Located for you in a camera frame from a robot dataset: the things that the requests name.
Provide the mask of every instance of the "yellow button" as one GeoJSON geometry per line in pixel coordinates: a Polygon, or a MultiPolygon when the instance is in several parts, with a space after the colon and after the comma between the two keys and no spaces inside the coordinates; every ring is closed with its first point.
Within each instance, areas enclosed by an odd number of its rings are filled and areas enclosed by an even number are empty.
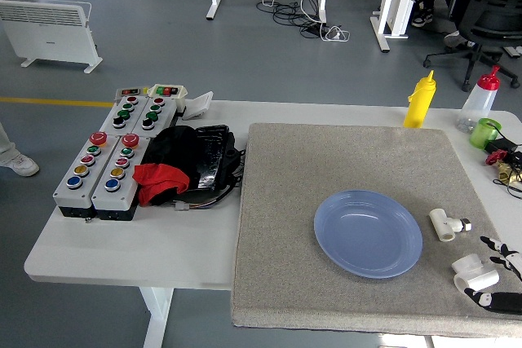
{"type": "Polygon", "coordinates": [[[117,167],[116,169],[111,170],[111,177],[112,178],[122,178],[125,175],[125,170],[121,167],[117,167]]]}
{"type": "Polygon", "coordinates": [[[80,177],[86,176],[89,173],[89,169],[85,165],[76,166],[74,168],[74,174],[80,177]]]}

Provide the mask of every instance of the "blue button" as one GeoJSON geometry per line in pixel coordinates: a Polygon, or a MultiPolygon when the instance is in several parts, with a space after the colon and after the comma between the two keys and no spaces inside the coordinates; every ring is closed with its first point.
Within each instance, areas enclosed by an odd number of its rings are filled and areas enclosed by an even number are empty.
{"type": "Polygon", "coordinates": [[[120,182],[113,178],[105,183],[105,190],[107,192],[115,192],[120,188],[120,182]]]}
{"type": "Polygon", "coordinates": [[[77,189],[82,185],[82,179],[78,176],[71,177],[67,180],[67,187],[69,189],[77,189]]]}

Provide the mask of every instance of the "gray felt mat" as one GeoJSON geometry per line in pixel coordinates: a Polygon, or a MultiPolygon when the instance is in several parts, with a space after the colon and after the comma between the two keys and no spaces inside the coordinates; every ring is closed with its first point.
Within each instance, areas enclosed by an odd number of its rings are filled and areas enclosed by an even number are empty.
{"type": "MultiPolygon", "coordinates": [[[[362,126],[253,124],[250,127],[232,287],[232,322],[454,337],[522,337],[522,317],[479,308],[453,284],[452,262],[498,255],[498,238],[443,131],[362,126]],[[400,202],[422,232],[409,271],[376,280],[335,265],[317,243],[313,219],[347,189],[400,202]],[[440,242],[428,213],[469,218],[473,230],[440,242]]],[[[522,292],[509,271],[489,292],[522,292]]]]}

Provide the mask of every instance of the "yellow floor line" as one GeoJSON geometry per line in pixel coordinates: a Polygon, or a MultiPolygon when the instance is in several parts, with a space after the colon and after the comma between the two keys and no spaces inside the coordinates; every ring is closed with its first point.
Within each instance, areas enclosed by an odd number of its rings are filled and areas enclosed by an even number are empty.
{"type": "Polygon", "coordinates": [[[12,104],[41,104],[41,105],[63,105],[63,106],[89,106],[95,108],[111,108],[112,102],[95,102],[95,101],[70,101],[67,99],[33,99],[33,98],[11,98],[0,97],[0,102],[8,102],[12,104]]]}

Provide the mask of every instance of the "white radiator heater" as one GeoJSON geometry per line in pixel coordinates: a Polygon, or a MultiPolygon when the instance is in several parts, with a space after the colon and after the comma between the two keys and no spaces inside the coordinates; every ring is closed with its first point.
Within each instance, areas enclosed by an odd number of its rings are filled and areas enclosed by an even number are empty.
{"type": "Polygon", "coordinates": [[[0,0],[0,20],[16,55],[85,63],[90,73],[101,61],[89,29],[91,4],[55,0],[0,0]]]}
{"type": "Polygon", "coordinates": [[[387,22],[392,36],[406,33],[415,0],[391,0],[387,22]]]}

